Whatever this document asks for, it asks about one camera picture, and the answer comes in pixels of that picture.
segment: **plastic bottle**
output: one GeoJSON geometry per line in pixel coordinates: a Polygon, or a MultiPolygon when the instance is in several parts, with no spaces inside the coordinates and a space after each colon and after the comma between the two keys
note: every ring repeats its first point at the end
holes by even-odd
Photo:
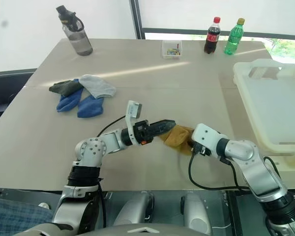
{"type": "Polygon", "coordinates": [[[205,52],[208,54],[215,52],[218,37],[220,36],[221,32],[219,26],[220,20],[221,18],[214,17],[213,25],[208,28],[205,44],[205,52]]]}
{"type": "Polygon", "coordinates": [[[56,8],[62,29],[67,35],[72,47],[80,56],[87,56],[93,52],[89,38],[84,31],[83,22],[75,15],[75,12],[68,11],[63,5],[56,8]]]}
{"type": "Polygon", "coordinates": [[[233,55],[234,52],[236,52],[238,44],[241,40],[241,37],[244,34],[244,29],[242,28],[242,25],[245,23],[244,18],[239,18],[237,21],[237,25],[232,28],[230,32],[230,36],[228,37],[227,44],[224,48],[224,53],[228,55],[233,55]]]}

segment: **green bottle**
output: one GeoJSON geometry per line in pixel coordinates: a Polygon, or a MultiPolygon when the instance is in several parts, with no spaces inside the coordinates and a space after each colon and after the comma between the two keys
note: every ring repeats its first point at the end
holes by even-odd
{"type": "Polygon", "coordinates": [[[230,36],[228,37],[227,44],[224,48],[224,53],[228,55],[233,55],[236,52],[238,44],[241,40],[241,37],[244,34],[244,29],[242,25],[245,23],[244,18],[239,18],[237,21],[237,25],[232,28],[230,36]]]}

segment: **bottle cap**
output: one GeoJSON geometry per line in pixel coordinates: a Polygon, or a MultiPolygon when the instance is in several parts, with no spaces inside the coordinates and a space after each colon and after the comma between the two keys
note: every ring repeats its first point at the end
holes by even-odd
{"type": "Polygon", "coordinates": [[[238,25],[243,25],[245,23],[245,19],[244,18],[239,18],[237,21],[238,25]]]}
{"type": "Polygon", "coordinates": [[[216,17],[214,17],[213,22],[218,24],[218,23],[220,23],[220,20],[221,20],[221,18],[219,18],[218,16],[216,16],[216,17]]]}
{"type": "Polygon", "coordinates": [[[64,5],[61,5],[59,7],[56,8],[58,13],[64,13],[67,9],[65,9],[64,5]]]}

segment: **yellow rag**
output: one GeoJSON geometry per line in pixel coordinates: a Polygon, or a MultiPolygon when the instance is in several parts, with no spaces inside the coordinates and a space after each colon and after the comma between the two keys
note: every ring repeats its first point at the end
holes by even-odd
{"type": "Polygon", "coordinates": [[[166,134],[160,135],[159,138],[164,141],[165,145],[185,155],[191,155],[191,146],[188,142],[192,142],[191,136],[193,131],[194,129],[192,128],[175,125],[174,128],[166,134]]]}

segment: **white plastic tray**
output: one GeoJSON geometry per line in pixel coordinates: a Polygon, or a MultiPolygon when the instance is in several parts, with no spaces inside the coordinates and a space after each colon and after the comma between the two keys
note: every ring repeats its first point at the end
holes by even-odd
{"type": "Polygon", "coordinates": [[[239,62],[234,65],[234,83],[259,145],[295,155],[295,64],[271,59],[239,62]],[[267,77],[268,72],[274,76],[267,77]]]}

